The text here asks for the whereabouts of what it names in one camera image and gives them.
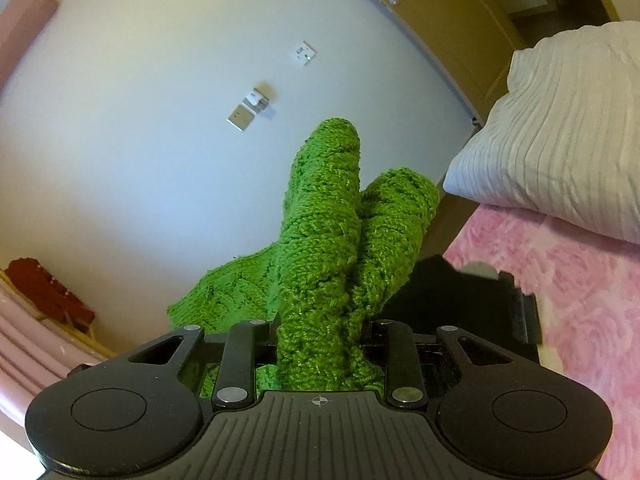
white pillow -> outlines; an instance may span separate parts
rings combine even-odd
[[[545,38],[507,84],[444,189],[640,243],[640,22]]]

wooden door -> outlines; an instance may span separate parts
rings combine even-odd
[[[484,123],[506,94],[514,50],[524,47],[494,0],[379,0],[429,51]]]

ridged black surface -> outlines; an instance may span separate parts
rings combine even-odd
[[[137,480],[492,480],[457,459],[417,413],[373,392],[267,392],[253,408],[220,413],[199,442]],[[63,476],[48,473],[43,480]],[[585,472],[575,480],[593,480]]]

rose pattern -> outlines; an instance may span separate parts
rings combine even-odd
[[[596,391],[614,429],[598,471],[640,480],[640,246],[543,214],[481,205],[444,257],[484,261],[538,296],[545,343]]]

green towel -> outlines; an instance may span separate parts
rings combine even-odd
[[[382,371],[358,344],[362,323],[408,279],[438,192],[407,169],[360,192],[359,158],[349,121],[321,123],[291,168],[279,240],[210,270],[168,309],[174,327],[207,333],[279,312],[277,373],[259,369],[259,390],[382,389]]]

